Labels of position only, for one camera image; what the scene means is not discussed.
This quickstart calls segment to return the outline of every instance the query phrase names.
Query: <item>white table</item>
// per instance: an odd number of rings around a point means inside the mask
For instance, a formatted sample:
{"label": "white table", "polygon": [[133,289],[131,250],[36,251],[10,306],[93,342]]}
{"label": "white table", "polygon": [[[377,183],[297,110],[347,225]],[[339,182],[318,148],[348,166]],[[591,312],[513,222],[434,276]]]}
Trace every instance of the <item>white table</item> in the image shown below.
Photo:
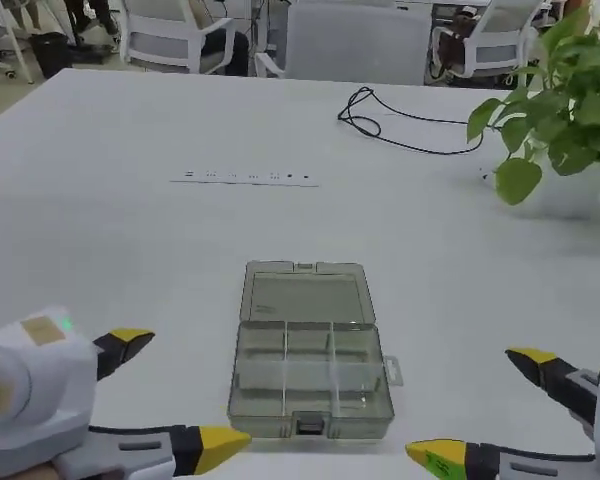
{"label": "white table", "polygon": [[[337,124],[356,88],[63,71],[0,116],[0,325],[59,303],[90,336],[152,328],[152,344],[98,387],[94,422],[224,424],[245,264],[360,262],[406,381],[385,441],[360,455],[254,446],[208,479],[429,479],[403,445],[438,436],[590,451],[503,350],[600,365],[600,225],[506,211],[477,175],[501,156],[496,137],[473,155],[434,157]],[[456,119],[489,95],[378,93]],[[394,138],[463,144],[462,128],[361,111]],[[201,168],[309,172],[321,186],[169,183]]]}

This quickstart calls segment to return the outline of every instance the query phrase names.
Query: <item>tiled floor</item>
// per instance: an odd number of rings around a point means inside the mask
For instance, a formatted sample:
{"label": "tiled floor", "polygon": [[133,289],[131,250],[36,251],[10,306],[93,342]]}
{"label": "tiled floor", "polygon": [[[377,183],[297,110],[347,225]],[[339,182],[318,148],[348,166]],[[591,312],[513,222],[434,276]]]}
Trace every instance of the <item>tiled floor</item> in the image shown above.
{"label": "tiled floor", "polygon": [[[51,31],[55,28],[53,20],[42,8],[40,9],[40,20],[43,30]],[[90,43],[102,44],[108,41],[106,33],[99,26],[94,27],[93,29],[86,32],[85,37],[86,41]],[[15,79],[7,79],[3,71],[0,70],[0,113],[5,111],[11,105],[16,103],[18,100],[23,98],[25,95],[33,91],[37,86],[41,85],[44,82],[44,78],[42,77],[40,68],[38,67],[37,62],[33,57],[31,50],[25,50],[24,56],[27,61],[27,65],[31,70],[31,74],[34,77],[35,84],[29,85],[25,80],[24,75],[22,74],[19,74],[18,77]],[[18,66],[18,62],[15,56],[8,57],[6,61],[14,65],[15,67]],[[76,68],[104,68],[107,70],[121,70],[126,69],[128,67],[122,64],[120,58],[117,55],[113,55],[106,60],[104,65],[77,65]]]}

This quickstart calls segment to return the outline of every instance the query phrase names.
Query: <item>person's leg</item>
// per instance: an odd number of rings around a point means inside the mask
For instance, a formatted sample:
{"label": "person's leg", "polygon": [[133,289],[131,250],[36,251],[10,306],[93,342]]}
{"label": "person's leg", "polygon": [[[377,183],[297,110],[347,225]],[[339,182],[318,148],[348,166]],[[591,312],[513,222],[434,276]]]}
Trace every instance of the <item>person's leg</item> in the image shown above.
{"label": "person's leg", "polygon": [[108,0],[89,0],[89,5],[95,10],[98,21],[102,24],[107,33],[109,35],[117,35],[118,27],[111,17]]}
{"label": "person's leg", "polygon": [[31,17],[31,25],[33,25],[33,28],[36,30],[42,30],[40,27],[40,12],[38,11],[38,4],[35,1],[29,2],[26,8],[29,17]]}
{"label": "person's leg", "polygon": [[[205,37],[202,55],[211,55],[224,52],[227,32],[216,30]],[[232,77],[246,77],[249,74],[249,39],[244,33],[236,32],[233,41],[233,56],[231,62],[225,67],[225,75]]]}
{"label": "person's leg", "polygon": [[84,32],[91,23],[91,19],[84,11],[84,0],[66,0],[66,2],[69,12],[76,21],[76,30],[78,33]]}
{"label": "person's leg", "polygon": [[18,27],[20,27],[22,30],[25,30],[24,17],[22,16],[22,9],[21,8],[12,8],[9,11],[11,12],[11,15],[13,15],[13,18],[16,19],[16,23],[18,24]]}

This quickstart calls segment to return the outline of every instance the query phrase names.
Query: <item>potted plant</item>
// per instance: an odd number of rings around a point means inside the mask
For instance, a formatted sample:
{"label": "potted plant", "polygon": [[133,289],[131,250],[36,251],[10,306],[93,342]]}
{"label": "potted plant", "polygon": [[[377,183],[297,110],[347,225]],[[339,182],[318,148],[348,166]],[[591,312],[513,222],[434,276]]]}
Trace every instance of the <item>potted plant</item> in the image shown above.
{"label": "potted plant", "polygon": [[600,39],[577,35],[586,10],[565,17],[542,37],[543,66],[517,71],[540,80],[504,100],[478,106],[467,140],[497,130],[508,154],[495,170],[496,191],[509,205],[535,203],[537,213],[587,216],[600,197]]}

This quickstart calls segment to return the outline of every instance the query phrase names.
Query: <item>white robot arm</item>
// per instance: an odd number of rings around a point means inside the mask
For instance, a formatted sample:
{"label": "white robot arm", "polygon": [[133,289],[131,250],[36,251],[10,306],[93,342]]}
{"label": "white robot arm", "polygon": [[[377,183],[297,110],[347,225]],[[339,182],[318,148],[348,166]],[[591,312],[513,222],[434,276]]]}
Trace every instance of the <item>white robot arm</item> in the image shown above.
{"label": "white robot arm", "polygon": [[0,329],[0,478],[51,461],[63,480],[170,480],[206,473],[248,445],[227,427],[90,425],[97,382],[152,338],[120,329],[91,342],[62,308]]}

